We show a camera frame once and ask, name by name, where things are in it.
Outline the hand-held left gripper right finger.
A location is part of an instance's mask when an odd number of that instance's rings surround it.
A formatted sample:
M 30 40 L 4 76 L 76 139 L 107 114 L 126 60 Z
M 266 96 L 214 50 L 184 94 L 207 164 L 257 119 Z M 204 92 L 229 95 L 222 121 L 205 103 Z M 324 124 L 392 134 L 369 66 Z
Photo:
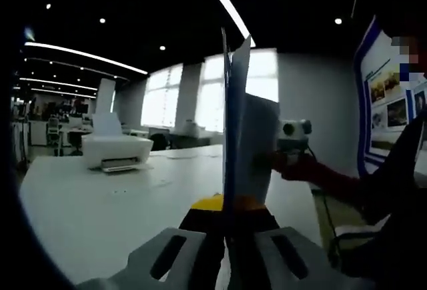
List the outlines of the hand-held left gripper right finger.
M 228 289 L 340 289 L 341 274 L 324 250 L 291 227 L 279 227 L 263 205 L 240 199 L 228 228 Z

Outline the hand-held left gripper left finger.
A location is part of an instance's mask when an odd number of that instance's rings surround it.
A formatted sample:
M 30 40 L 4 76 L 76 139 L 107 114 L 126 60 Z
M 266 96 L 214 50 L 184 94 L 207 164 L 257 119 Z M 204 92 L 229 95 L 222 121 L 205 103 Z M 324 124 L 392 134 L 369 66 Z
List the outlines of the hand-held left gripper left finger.
M 213 289 L 224 258 L 223 195 L 196 201 L 178 228 L 131 252 L 128 289 Z

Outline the person's right hand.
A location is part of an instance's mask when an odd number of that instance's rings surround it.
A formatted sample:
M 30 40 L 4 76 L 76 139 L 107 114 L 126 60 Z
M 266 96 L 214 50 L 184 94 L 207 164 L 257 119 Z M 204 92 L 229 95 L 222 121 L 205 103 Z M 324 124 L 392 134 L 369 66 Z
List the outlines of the person's right hand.
M 288 181 L 312 182 L 316 176 L 317 165 L 314 157 L 308 154 L 300 155 L 295 163 L 290 163 L 285 153 L 275 152 L 272 155 L 272 169 Z

